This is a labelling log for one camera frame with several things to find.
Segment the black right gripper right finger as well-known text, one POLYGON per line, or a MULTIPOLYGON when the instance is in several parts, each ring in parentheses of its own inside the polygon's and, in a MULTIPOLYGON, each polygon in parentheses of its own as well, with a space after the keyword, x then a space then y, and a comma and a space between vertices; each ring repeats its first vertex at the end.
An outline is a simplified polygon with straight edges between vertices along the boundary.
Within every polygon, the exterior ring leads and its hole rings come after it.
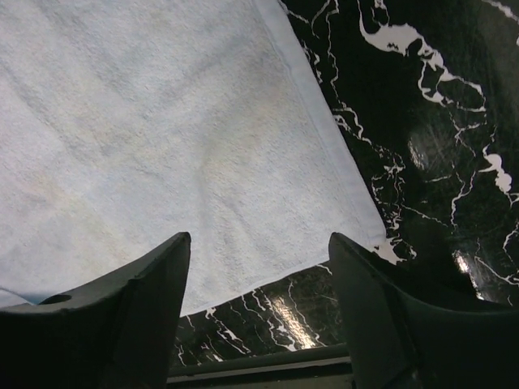
POLYGON ((412 276, 341 233, 328 244, 358 388, 516 388, 518 310, 412 276))

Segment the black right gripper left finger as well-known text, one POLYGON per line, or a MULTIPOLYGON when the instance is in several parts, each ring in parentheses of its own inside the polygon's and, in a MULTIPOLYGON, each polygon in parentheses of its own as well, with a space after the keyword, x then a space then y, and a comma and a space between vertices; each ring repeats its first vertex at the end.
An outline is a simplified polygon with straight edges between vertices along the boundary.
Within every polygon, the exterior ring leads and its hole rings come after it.
POLYGON ((1 310, 3 388, 165 388, 191 236, 38 305, 1 310))

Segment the light blue towel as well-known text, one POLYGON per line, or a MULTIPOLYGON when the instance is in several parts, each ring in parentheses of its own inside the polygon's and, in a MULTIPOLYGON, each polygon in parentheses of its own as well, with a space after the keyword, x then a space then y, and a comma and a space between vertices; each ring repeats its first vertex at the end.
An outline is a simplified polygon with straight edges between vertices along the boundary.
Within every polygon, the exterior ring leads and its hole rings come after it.
POLYGON ((1 304, 191 235, 182 313, 384 223, 277 1, 1 4, 1 304))

